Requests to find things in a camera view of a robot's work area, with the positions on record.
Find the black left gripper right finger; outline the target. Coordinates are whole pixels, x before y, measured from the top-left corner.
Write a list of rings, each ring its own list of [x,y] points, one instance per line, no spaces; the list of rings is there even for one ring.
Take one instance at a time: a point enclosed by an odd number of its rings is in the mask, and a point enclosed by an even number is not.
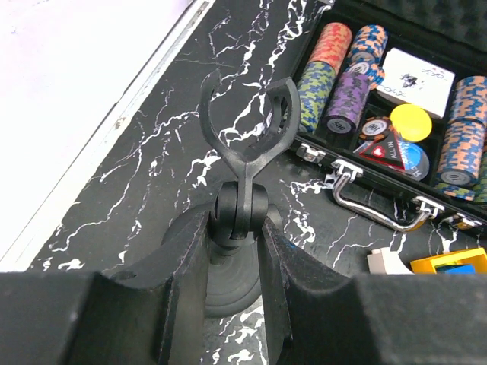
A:
[[[484,364],[483,275],[346,277],[289,241],[260,237],[271,364]]]

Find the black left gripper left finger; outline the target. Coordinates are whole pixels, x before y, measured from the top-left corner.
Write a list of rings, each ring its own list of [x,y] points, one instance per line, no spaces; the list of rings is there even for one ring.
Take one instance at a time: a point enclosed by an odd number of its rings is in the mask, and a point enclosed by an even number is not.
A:
[[[163,245],[107,277],[1,276],[3,364],[197,364],[203,352],[208,214],[177,218]]]

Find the black microphone stand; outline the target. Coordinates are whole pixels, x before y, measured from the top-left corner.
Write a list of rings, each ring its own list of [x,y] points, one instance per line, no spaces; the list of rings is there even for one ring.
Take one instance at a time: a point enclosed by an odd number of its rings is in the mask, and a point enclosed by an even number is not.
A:
[[[236,179],[222,183],[213,203],[182,213],[163,238],[169,242],[199,212],[209,213],[210,263],[205,300],[205,315],[209,318],[242,312],[261,294],[256,241],[266,218],[273,219],[277,227],[282,226],[282,218],[277,207],[269,203],[266,188],[254,179],[291,146],[301,116],[294,81],[283,78],[271,83],[266,89],[272,106],[269,128],[257,142],[238,152],[222,141],[212,124],[211,101],[220,81],[221,73],[215,70],[202,82],[199,123],[204,139]]]

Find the white toy block piece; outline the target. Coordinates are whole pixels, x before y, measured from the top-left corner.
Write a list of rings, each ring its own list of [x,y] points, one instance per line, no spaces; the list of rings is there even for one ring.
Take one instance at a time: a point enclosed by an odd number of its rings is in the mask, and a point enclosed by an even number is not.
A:
[[[389,247],[372,249],[367,255],[369,272],[385,275],[413,275],[399,257],[399,253]]]

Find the yellow blue block toy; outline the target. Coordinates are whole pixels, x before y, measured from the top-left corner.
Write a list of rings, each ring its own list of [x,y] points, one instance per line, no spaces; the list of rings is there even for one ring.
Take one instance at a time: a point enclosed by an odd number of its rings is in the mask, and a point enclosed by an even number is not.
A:
[[[464,249],[410,262],[415,274],[485,274],[486,252],[483,248]]]

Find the yellow dealer button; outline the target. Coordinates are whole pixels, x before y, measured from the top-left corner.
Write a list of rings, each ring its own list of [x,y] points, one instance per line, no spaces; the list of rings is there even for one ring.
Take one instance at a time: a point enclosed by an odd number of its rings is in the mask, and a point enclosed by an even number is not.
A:
[[[396,106],[390,120],[402,139],[418,142],[426,139],[432,131],[431,117],[421,107],[410,103]]]

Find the black poker chip case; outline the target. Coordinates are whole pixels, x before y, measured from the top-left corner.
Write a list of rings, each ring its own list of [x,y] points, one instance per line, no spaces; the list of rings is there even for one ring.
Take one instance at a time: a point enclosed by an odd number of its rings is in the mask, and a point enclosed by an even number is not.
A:
[[[339,1],[304,55],[292,150],[384,226],[486,233],[486,3]]]

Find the white playing card deck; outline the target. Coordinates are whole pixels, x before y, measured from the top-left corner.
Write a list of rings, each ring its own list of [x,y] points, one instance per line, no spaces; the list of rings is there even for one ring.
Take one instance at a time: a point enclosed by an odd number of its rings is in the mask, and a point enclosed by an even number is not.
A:
[[[419,106],[435,119],[444,117],[455,73],[397,48],[387,52],[382,69],[385,77],[377,86],[381,97]]]

